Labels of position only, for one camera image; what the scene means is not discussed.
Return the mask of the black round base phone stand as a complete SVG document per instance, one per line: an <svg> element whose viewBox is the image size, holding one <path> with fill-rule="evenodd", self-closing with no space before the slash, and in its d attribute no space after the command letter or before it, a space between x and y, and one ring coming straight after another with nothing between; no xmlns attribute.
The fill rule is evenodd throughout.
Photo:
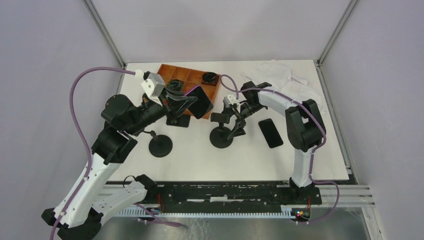
<svg viewBox="0 0 424 240"><path fill-rule="evenodd" d="M225 127L225 124L230 123L231 116L224 113L213 112L210 115L210 121L218 123L209 134L211 144L218 149L225 149L233 143L233 139L229 139L231 130Z"/></svg>

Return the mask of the purple edged black phone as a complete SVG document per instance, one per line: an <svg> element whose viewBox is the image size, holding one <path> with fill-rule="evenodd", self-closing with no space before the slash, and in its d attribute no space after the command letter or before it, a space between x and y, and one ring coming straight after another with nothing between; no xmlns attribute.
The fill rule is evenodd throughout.
<svg viewBox="0 0 424 240"><path fill-rule="evenodd" d="M213 109L213 103L200 85L196 85L188 92L184 93L185 97L197 97L197 100L190 105L188 110L196 119L201 119Z"/></svg>

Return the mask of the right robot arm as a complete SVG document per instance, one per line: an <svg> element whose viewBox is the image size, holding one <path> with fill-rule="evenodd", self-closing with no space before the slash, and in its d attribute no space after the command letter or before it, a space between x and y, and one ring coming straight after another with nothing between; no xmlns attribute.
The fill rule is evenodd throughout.
<svg viewBox="0 0 424 240"><path fill-rule="evenodd" d="M210 120L218 127L210 133L216 148L228 147L234 138L245 135L246 118L262 109L271 109L285 118L287 137L294 148L294 167L289 178L289 199L302 204L314 187L313 164L317 149L326 140L326 128L317 103L313 99L299 102L272 88L268 82L258 85L252 81L240 89L244 100L236 95L223 99L221 113L212 113Z"/></svg>

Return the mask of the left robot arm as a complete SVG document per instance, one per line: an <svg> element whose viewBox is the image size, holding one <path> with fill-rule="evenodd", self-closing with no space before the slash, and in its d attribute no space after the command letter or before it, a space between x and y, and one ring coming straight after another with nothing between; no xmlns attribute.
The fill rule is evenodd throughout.
<svg viewBox="0 0 424 240"><path fill-rule="evenodd" d="M104 129L92 147L86 148L88 160L82 173L64 200L41 215L52 227L51 238L91 240L120 211L141 201L151 204L156 200L156 183L144 174L107 198L97 200L97 196L137 145L135 136L162 117L176 120L199 97L163 89L158 99L139 106L123 94L107 100L101 113Z"/></svg>

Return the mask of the black flat easel phone stand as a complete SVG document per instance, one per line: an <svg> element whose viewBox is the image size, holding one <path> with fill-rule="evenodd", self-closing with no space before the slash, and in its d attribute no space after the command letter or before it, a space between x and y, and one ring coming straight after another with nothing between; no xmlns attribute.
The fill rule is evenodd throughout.
<svg viewBox="0 0 424 240"><path fill-rule="evenodd" d="M166 120L167 126L188 128L190 125L191 116L189 114L182 114L175 121Z"/></svg>

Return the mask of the small black phone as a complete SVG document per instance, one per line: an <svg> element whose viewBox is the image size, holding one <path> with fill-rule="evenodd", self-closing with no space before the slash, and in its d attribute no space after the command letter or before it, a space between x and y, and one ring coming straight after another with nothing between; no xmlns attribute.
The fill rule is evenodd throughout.
<svg viewBox="0 0 424 240"><path fill-rule="evenodd" d="M284 141L271 118L259 121L258 126L270 149L277 148L284 144Z"/></svg>

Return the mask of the rolled green patterned tie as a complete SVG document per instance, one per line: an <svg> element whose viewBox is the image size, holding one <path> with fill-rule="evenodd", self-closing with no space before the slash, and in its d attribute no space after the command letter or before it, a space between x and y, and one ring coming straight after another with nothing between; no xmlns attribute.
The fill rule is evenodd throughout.
<svg viewBox="0 0 424 240"><path fill-rule="evenodd" d="M181 92L183 90L184 82L179 79L171 79L166 87L172 91Z"/></svg>

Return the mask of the orange wooden compartment tray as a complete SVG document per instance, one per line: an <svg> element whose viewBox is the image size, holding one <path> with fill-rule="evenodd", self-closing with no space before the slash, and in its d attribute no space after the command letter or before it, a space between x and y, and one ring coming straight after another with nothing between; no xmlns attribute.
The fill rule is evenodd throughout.
<svg viewBox="0 0 424 240"><path fill-rule="evenodd" d="M215 104L215 100L217 98L221 84L218 82L217 77L215 78L216 80L212 83L205 82L203 80L203 75L207 73L206 71L169 64L161 64L156 73L163 78L166 84L172 80L179 80L182 82L181 91L183 93L186 93L195 86L200 85L211 103L213 105Z"/></svg>

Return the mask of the rolled tie top right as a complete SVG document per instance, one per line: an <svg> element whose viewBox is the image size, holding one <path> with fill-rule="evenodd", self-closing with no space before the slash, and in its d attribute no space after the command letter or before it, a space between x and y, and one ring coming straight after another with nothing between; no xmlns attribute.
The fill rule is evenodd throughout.
<svg viewBox="0 0 424 240"><path fill-rule="evenodd" d="M216 87L219 81L219 75L215 72L205 72L201 77L203 85Z"/></svg>

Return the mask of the white crumpled cloth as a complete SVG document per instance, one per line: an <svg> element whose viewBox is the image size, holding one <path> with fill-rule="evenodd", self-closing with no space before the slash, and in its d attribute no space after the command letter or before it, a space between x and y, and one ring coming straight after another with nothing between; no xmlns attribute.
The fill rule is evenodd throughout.
<svg viewBox="0 0 424 240"><path fill-rule="evenodd" d="M313 99L322 115L327 114L323 98L312 87L309 79L293 74L292 68L279 60L270 60L241 73L241 76L255 84L270 83L280 93L299 102Z"/></svg>

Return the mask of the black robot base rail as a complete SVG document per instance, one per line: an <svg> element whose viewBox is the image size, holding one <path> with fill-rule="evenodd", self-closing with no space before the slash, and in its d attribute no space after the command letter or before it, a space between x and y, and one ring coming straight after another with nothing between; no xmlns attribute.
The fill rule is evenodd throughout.
<svg viewBox="0 0 424 240"><path fill-rule="evenodd" d="M165 213L277 213L281 207L322 204L318 187L297 190L289 181L160 181L144 204Z"/></svg>

